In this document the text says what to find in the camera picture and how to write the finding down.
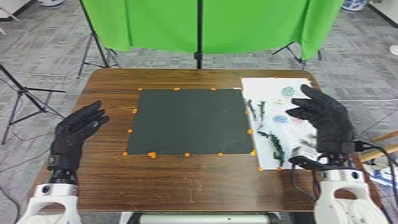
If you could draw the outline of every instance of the gray carpet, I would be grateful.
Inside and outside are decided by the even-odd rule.
[[[89,37],[79,1],[70,0],[57,9],[45,9],[34,4],[20,19],[22,22],[0,23],[9,34],[0,36],[0,63],[18,71],[15,75],[29,86],[68,90],[68,94],[55,94],[52,98],[54,107],[68,114],[86,79],[96,69],[87,67],[86,79],[73,79]],[[308,63],[308,71],[315,74],[324,91],[336,99],[377,100],[398,97],[398,57],[388,51],[391,44],[398,44],[398,29],[377,14],[368,9],[356,14],[342,12],[322,50],[324,60],[311,59]],[[270,53],[269,50],[237,55],[206,55],[205,68],[301,69],[286,51],[276,56]],[[132,52],[119,53],[118,58],[125,68],[194,68],[196,66],[190,54],[150,49],[134,49]],[[91,51],[91,60],[98,61],[96,51]],[[0,82],[0,130],[6,128],[15,96],[13,90]],[[343,103],[359,132],[398,110],[398,101]],[[32,105],[27,104],[20,107],[20,116],[32,111]],[[397,120],[398,113],[363,133],[361,138],[368,140],[382,133],[398,130]],[[23,139],[29,139],[52,132],[57,121],[54,117],[39,115],[36,119],[16,125],[15,132]],[[41,154],[48,149],[52,137],[48,134],[31,141],[22,141],[11,136],[7,145],[0,147],[0,169]],[[22,204],[27,202],[25,195],[45,158],[47,156],[0,175],[2,186]],[[384,198],[384,202],[391,205],[391,197]],[[0,194],[0,224],[11,223],[15,212],[13,204]],[[111,218],[112,215],[116,214],[84,215],[86,223],[118,223]]]

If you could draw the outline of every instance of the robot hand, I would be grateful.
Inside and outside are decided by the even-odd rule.
[[[54,171],[52,178],[36,187],[18,224],[80,224],[77,171],[86,139],[109,122],[109,116],[100,107],[102,102],[98,101],[68,116],[57,125],[48,161],[48,170]],[[39,215],[41,209],[55,203],[64,206],[64,214]]]
[[[320,153],[349,154],[354,151],[354,126],[349,119],[349,111],[340,102],[302,85],[302,92],[310,99],[294,99],[299,108],[286,111],[290,116],[308,120],[313,124],[317,134],[317,150]]]
[[[308,120],[318,130],[317,151],[327,157],[329,164],[324,165],[299,156],[292,157],[290,162],[301,166],[306,164],[302,167],[308,169],[322,170],[320,198],[315,205],[317,223],[388,224],[382,211],[372,201],[363,172],[345,168],[347,155],[354,152],[354,126],[347,108],[333,97],[306,85],[302,85],[302,92],[310,99],[292,100],[299,108],[288,110],[286,113]],[[352,192],[356,200],[336,198],[340,190]]]
[[[48,170],[77,173],[86,139],[109,122],[109,116],[100,107],[102,102],[98,101],[66,117],[57,125]]]

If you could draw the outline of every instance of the green backdrop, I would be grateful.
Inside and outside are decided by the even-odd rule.
[[[84,0],[107,48],[196,52],[198,0]],[[322,47],[343,0],[205,0],[205,53]]]

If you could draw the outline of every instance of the black cable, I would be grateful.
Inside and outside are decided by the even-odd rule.
[[[365,131],[361,131],[359,135],[356,138],[359,138],[363,136],[363,134],[370,131],[370,129],[382,123],[382,121],[386,120],[386,118],[398,112],[398,109],[384,116],[384,118],[377,121],[377,123],[365,129]]]
[[[15,217],[15,221],[13,221],[13,224],[16,224],[16,222],[18,222],[18,220],[20,220],[22,207],[20,207],[20,204],[18,204],[16,199],[15,199],[15,198],[11,197],[11,195],[7,194],[2,185],[0,185],[0,191],[2,191],[2,193],[4,193],[6,198],[9,199],[9,201],[13,202],[15,206],[16,206],[16,217]]]
[[[292,163],[292,184],[294,187],[297,189],[297,191],[308,196],[308,198],[317,201],[315,196],[302,190],[302,188],[299,187],[297,183],[295,183],[295,164]]]
[[[318,182],[318,177],[317,177],[317,171],[311,170],[313,173],[313,192],[315,192],[315,198],[320,198],[320,182]]]
[[[13,168],[16,168],[18,166],[22,166],[25,163],[29,163],[32,160],[39,159],[39,157],[47,154],[47,152],[50,151],[50,149],[45,150],[45,152],[29,160],[25,160],[23,162],[20,162],[16,165],[13,165],[11,167],[7,167],[4,170],[0,170],[0,174],[11,170]]]
[[[31,140],[34,140],[34,139],[38,139],[38,138],[41,138],[43,136],[47,136],[47,135],[50,135],[50,134],[54,134],[54,131],[50,131],[50,132],[47,132],[45,134],[41,134],[41,135],[38,135],[36,137],[31,137],[31,138],[22,138],[20,137],[20,135],[16,134],[16,132],[15,132],[15,126],[11,126],[11,134],[15,135],[15,137],[18,138],[18,140],[20,141],[31,141]]]
[[[15,86],[7,83],[7,81],[0,78],[0,81],[6,83],[6,85],[9,86],[9,88],[18,92],[18,89],[15,88]]]
[[[43,152],[34,158],[31,158],[31,159],[25,160],[22,163],[18,163],[15,166],[11,166],[11,167],[7,167],[4,170],[0,170],[0,174],[2,174],[7,170],[11,170],[11,169],[16,168],[18,166],[22,166],[27,162],[31,162],[32,160],[36,160],[36,159],[47,154],[48,151],[50,151],[50,149],[45,150],[45,152]],[[18,204],[15,198],[9,196],[9,194],[7,194],[6,190],[4,190],[2,185],[0,185],[0,191],[2,191],[2,193],[4,193],[6,198],[9,199],[9,201],[13,202],[15,206],[16,206],[16,218],[15,218],[15,222],[13,222],[13,223],[16,223],[18,220],[20,220],[22,207],[20,207],[20,204]]]

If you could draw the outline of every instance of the green cloth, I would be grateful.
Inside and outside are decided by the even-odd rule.
[[[205,0],[205,53],[230,54],[302,45],[322,47],[343,0]],[[84,0],[107,48],[196,52],[198,0]]]

